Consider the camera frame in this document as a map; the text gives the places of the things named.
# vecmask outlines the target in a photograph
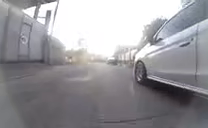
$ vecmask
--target white car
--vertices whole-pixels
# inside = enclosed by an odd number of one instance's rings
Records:
[[[135,57],[134,77],[208,95],[208,0],[194,0]]]

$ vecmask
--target car door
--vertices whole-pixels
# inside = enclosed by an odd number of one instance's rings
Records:
[[[198,87],[208,90],[208,0],[204,1],[206,10],[206,20],[200,23],[198,29],[197,84]]]
[[[158,32],[146,55],[150,77],[196,85],[197,23],[204,15],[201,4],[190,4]]]

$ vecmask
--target sidewalk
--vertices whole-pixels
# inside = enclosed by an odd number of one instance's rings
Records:
[[[0,82],[31,76],[49,68],[52,66],[42,63],[0,64]]]

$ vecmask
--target car side mirror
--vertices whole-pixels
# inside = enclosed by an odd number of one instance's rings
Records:
[[[153,41],[151,41],[151,45],[154,45],[162,40],[163,40],[162,38],[158,38],[157,40],[153,40]]]

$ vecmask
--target car body panel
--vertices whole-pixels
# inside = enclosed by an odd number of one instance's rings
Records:
[[[198,25],[194,25],[155,45],[146,45],[138,56],[145,64],[147,74],[196,85],[197,28]]]
[[[197,84],[208,89],[208,19],[199,25],[197,44]]]

